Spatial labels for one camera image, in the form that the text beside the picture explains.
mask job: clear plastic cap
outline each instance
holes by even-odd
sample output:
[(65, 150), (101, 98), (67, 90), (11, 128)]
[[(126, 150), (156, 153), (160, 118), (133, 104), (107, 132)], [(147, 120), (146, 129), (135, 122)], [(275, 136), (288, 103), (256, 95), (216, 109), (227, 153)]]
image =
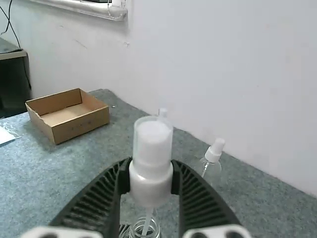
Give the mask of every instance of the clear plastic cap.
[(133, 164), (147, 178), (163, 175), (170, 167), (173, 126), (165, 117), (148, 116), (134, 123)]

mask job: bottle neck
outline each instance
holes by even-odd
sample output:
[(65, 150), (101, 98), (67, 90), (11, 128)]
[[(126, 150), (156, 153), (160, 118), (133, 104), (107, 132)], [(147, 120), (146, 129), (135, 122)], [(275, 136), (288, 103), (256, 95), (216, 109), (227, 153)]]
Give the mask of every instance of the bottle neck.
[(160, 227), (155, 219), (152, 217), (150, 220), (149, 229), (146, 235), (142, 235), (143, 227), (146, 221), (146, 216), (141, 216), (138, 220), (130, 226), (129, 238), (160, 238)]

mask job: white spray pump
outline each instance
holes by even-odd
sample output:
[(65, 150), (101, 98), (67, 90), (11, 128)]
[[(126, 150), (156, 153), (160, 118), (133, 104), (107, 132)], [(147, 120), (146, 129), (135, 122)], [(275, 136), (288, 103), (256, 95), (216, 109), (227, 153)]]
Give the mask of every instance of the white spray pump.
[(134, 123), (130, 194), (136, 204), (147, 209), (142, 236), (147, 234), (153, 209), (170, 198), (173, 126), (166, 119), (166, 113), (160, 109), (158, 117), (147, 116)]

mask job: spray nozzle cap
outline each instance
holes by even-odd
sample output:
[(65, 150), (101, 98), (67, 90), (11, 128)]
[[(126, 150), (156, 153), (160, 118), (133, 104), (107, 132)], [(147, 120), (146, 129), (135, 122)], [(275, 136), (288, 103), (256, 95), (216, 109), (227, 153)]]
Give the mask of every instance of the spray nozzle cap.
[(222, 154), (224, 145), (224, 139), (217, 138), (216, 141), (212, 144), (212, 146), (210, 146), (206, 151), (205, 158), (211, 163), (218, 162)]
[(167, 109), (166, 108), (160, 108), (158, 110), (158, 116), (161, 118), (166, 118), (167, 117)]

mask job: window sill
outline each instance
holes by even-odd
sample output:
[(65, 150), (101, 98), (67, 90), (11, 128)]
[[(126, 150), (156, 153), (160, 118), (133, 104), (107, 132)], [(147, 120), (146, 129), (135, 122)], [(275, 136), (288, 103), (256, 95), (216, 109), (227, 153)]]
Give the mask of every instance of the window sill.
[(82, 14), (109, 19), (113, 21), (123, 21), (127, 15), (127, 9), (112, 6), (111, 3), (98, 3), (84, 0), (30, 0), (41, 4), (54, 6)]

